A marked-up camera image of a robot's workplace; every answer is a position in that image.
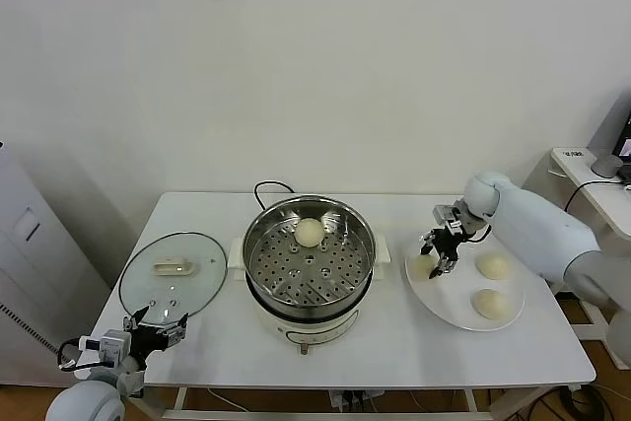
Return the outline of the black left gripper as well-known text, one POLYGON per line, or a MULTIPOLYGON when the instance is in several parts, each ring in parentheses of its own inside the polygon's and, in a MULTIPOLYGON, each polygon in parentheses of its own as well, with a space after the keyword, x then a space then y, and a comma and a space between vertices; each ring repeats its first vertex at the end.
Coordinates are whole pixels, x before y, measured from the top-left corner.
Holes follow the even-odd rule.
POLYGON ((167 343, 180 343, 185 338, 188 323, 188 314, 184 314, 177 322, 160 329, 140 325, 147 311, 148 306, 137 310, 131 316, 125 316, 122 324, 124 330, 131 330, 129 356, 135 360, 139 368, 147 367, 147 358, 154 351, 164 352, 167 343))

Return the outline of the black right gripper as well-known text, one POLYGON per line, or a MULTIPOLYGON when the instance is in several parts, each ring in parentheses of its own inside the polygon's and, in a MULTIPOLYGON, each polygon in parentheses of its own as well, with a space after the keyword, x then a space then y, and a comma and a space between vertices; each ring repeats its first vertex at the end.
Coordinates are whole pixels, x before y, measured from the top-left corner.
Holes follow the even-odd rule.
POLYGON ((422 236, 421 254, 429 254, 433 248, 437 251, 436 266, 430 272, 429 278, 434 279, 450 273, 456 265, 457 248, 466 241, 466 233, 457 228, 453 233, 448 227, 432 229, 422 236))

